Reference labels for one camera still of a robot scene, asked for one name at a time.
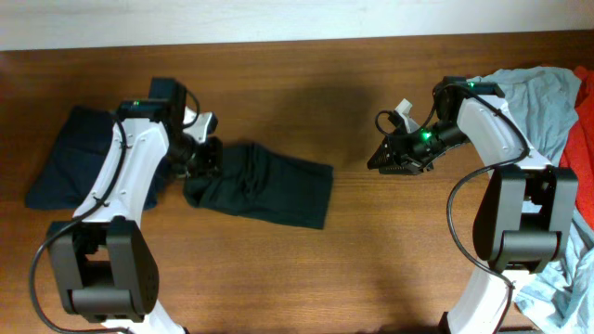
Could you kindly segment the black t-shirt white logo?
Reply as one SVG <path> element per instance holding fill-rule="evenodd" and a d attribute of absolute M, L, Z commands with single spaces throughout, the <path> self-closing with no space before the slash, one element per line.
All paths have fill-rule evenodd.
<path fill-rule="evenodd" d="M 188 179 L 188 204 L 278 225 L 323 229 L 333 167 L 277 154 L 256 143 L 222 151 L 218 177 Z"/>

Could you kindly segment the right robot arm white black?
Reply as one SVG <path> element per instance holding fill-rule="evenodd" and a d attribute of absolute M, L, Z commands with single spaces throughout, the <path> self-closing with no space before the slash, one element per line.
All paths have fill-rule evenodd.
<path fill-rule="evenodd" d="M 446 76 L 433 88 L 433 106 L 423 124 L 402 100 L 386 111 L 393 125 L 367 163 L 381 174 L 417 175 L 466 143 L 483 167 L 461 178 L 446 202 L 450 236 L 474 265 L 456 305 L 443 313 L 439 333 L 497 333 L 517 293 L 565 253 L 578 189 L 575 173 L 554 166 L 514 121 L 497 83 Z M 489 183 L 472 228 L 473 249 L 458 238 L 455 196 L 472 178 Z"/>

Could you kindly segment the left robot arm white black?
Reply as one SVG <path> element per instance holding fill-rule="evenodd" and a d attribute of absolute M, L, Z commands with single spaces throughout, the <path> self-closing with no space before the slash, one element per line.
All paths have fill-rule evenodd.
<path fill-rule="evenodd" d="M 159 269 L 141 233 L 149 187 L 168 160 L 186 179 L 221 172 L 216 116 L 190 108 L 191 94 L 173 78 L 154 78 L 148 97 L 116 109 L 106 159 L 68 222 L 47 230 L 64 311 L 97 324 L 98 333 L 184 333 L 158 300 Z"/>

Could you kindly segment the folded navy blue garment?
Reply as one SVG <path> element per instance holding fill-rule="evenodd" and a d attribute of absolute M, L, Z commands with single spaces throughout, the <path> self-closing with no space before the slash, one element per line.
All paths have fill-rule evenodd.
<path fill-rule="evenodd" d="M 74 209 L 80 215 L 105 194 L 124 158 L 114 188 L 90 219 L 98 221 L 110 214 L 136 219 L 157 203 L 166 176 L 161 165 L 169 147 L 160 123 L 145 118 L 117 123 L 106 111 L 75 107 L 26 195 L 25 206 Z"/>

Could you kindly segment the red garment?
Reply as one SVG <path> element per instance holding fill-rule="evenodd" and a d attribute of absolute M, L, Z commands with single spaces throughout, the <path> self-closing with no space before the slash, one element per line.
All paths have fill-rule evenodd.
<path fill-rule="evenodd" d="M 575 206 L 593 226 L 593 71 L 577 67 L 544 69 L 540 120 L 547 155 L 571 168 L 579 181 Z"/>

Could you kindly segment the light grey-blue t-shirt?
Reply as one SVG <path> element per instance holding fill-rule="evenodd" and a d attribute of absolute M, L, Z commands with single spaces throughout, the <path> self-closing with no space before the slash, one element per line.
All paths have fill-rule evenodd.
<path fill-rule="evenodd" d="M 571 128 L 581 80 L 567 69 L 498 70 L 475 82 L 499 85 L 510 113 L 537 151 L 558 166 Z M 593 230 L 574 210 L 563 257 L 526 284 L 514 298 L 519 310 L 545 333 L 593 332 Z"/>

